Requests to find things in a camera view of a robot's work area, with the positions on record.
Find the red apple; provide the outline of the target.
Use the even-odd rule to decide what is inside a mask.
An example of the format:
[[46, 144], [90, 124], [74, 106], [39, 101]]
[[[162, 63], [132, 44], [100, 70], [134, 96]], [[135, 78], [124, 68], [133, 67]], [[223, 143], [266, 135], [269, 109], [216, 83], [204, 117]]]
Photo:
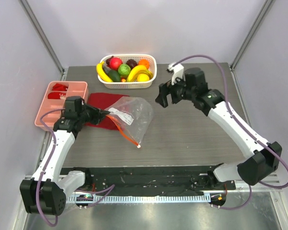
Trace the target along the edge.
[[118, 70], [121, 64], [123, 64], [123, 62], [118, 57], [113, 57], [109, 62], [109, 66], [112, 70]]

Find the yellow lemon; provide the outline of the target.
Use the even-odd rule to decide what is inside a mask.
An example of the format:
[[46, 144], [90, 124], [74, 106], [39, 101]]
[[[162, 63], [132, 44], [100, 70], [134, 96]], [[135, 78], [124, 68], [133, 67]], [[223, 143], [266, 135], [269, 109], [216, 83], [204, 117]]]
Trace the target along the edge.
[[145, 82], [149, 80], [150, 80], [150, 77], [147, 74], [141, 73], [137, 76], [137, 82]]

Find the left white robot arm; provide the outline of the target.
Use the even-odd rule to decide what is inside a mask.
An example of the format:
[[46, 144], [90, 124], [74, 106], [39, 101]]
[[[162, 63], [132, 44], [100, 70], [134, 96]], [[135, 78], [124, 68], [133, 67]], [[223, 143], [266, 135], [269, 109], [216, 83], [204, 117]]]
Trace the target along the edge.
[[45, 126], [52, 135], [51, 143], [32, 177], [22, 180], [20, 192], [27, 213], [57, 217], [64, 211], [66, 198], [78, 188], [88, 191], [93, 185], [84, 167], [76, 167], [60, 179], [71, 146], [87, 123], [98, 125], [110, 112], [86, 104], [80, 96], [67, 97], [63, 108], [54, 111], [60, 112], [59, 119], [53, 127]]

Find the clear zip top bag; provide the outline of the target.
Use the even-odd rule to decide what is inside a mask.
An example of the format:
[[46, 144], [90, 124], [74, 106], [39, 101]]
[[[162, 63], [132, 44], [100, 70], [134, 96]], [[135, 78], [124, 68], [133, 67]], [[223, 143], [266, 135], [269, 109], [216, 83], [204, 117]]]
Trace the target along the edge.
[[153, 119], [154, 112], [151, 104], [140, 97], [123, 96], [105, 109], [107, 115], [120, 134], [137, 148]]

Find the green round fruit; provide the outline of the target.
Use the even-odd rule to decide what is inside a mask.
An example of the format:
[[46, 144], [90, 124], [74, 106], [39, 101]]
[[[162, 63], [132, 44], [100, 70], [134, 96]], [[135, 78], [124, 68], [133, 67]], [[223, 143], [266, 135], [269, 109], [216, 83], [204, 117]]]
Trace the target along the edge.
[[131, 68], [127, 64], [121, 64], [118, 68], [118, 73], [121, 76], [128, 76], [131, 72]]

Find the dark green avocado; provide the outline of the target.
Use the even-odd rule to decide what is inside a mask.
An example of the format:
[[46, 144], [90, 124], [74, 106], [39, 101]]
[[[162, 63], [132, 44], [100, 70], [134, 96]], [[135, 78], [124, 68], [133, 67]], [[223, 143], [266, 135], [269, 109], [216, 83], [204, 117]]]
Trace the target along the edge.
[[109, 78], [113, 81], [113, 82], [121, 82], [121, 76], [120, 74], [115, 71], [115, 70], [110, 70], [108, 72], [108, 76]]

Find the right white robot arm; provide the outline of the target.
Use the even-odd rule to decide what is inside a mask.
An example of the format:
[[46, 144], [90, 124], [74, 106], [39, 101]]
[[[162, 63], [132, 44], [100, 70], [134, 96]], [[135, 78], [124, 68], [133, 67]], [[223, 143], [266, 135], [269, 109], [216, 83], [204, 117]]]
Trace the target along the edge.
[[251, 127], [226, 103], [224, 95], [217, 89], [210, 89], [200, 68], [185, 70], [181, 64], [167, 69], [172, 74], [171, 80], [159, 86], [156, 103], [166, 108], [167, 96], [173, 104], [181, 100], [191, 101], [194, 107], [205, 116], [215, 121], [236, 143], [241, 150], [244, 162], [220, 164], [207, 177], [212, 189], [219, 189], [229, 180], [243, 180], [255, 185], [273, 173], [281, 156], [282, 147], [278, 142], [270, 143], [258, 135]]

